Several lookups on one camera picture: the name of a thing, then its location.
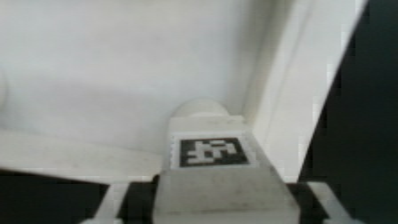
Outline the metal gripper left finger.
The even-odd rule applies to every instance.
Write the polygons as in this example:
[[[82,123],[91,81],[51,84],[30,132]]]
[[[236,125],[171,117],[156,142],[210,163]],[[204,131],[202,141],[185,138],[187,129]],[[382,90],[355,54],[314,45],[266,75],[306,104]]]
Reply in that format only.
[[[156,183],[112,184],[94,215],[80,224],[153,224]]]

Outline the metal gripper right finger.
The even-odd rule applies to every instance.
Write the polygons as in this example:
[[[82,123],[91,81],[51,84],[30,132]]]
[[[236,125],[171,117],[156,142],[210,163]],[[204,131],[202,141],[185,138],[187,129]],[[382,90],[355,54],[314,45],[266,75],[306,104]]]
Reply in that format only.
[[[298,207],[298,224],[362,224],[343,207],[338,196],[325,182],[288,184]]]

